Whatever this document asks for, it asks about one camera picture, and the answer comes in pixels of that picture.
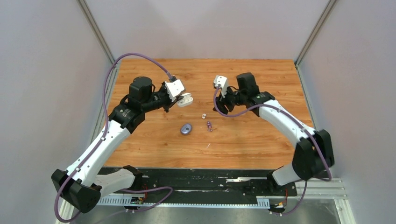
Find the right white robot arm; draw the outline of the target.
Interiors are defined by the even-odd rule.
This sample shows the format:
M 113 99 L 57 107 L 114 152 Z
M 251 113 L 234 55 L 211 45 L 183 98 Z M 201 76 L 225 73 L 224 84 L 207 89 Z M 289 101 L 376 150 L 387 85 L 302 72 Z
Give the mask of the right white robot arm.
M 236 79 L 238 87 L 234 88 L 225 76 L 215 77 L 214 111 L 230 118 L 252 111 L 274 126 L 294 147 L 291 163 L 268 174 L 269 193 L 278 195 L 284 191 L 285 185 L 308 181 L 324 172 L 327 173 L 324 179 L 330 181 L 330 167 L 335 164 L 330 134 L 304 124 L 281 106 L 272 94 L 260 91 L 252 73 L 239 74 Z

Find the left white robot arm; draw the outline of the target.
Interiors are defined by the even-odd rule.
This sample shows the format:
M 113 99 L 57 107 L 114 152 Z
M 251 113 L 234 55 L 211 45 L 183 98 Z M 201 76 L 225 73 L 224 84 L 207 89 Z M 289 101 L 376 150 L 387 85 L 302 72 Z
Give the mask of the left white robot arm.
M 91 211 L 99 200 L 111 193 L 128 189 L 132 193 L 143 187 L 142 173 L 128 165 L 101 175 L 99 171 L 115 149 L 145 120 L 146 113 L 173 105 L 186 106 L 193 101 L 181 80 L 174 77 L 158 90 L 148 77 L 137 77 L 129 93 L 113 109 L 94 142 L 65 171 L 57 169 L 51 179 L 60 197 L 80 213 Z

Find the white earbud charging case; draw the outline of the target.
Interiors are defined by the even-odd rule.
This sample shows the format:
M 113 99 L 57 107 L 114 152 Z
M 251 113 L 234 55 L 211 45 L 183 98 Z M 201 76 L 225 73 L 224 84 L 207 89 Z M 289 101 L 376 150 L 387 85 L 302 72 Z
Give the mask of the white earbud charging case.
M 189 106 L 193 103 L 193 97 L 191 93 L 183 93 L 179 96 L 178 101 L 177 101 L 177 106 L 178 107 L 186 107 Z

